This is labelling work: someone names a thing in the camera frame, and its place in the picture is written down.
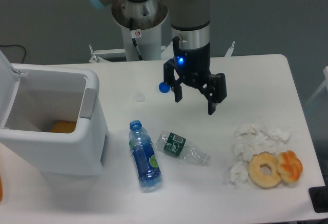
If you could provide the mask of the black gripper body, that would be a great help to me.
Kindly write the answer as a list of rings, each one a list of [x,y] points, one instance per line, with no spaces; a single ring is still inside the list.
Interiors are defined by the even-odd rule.
[[[202,88],[210,75],[210,43],[198,49],[184,50],[178,36],[172,39],[175,69],[182,82],[195,89]]]

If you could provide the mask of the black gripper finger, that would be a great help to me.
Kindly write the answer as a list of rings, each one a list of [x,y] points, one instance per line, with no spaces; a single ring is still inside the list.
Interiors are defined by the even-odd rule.
[[[182,87],[181,83],[186,80],[185,75],[178,74],[179,78],[175,79],[175,61],[174,59],[169,59],[163,65],[163,81],[166,85],[169,85],[170,88],[174,91],[175,101],[178,103],[182,100]]]
[[[209,73],[201,76],[198,90],[208,100],[208,114],[212,115],[216,111],[216,106],[227,97],[225,74]]]

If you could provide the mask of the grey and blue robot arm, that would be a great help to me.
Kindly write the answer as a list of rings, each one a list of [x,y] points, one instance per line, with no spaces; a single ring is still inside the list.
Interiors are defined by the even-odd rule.
[[[210,0],[91,0],[111,5],[112,15],[131,31],[152,29],[166,17],[172,28],[173,57],[163,66],[163,81],[182,99],[181,85],[195,88],[208,100],[208,113],[227,96],[223,73],[210,72]]]

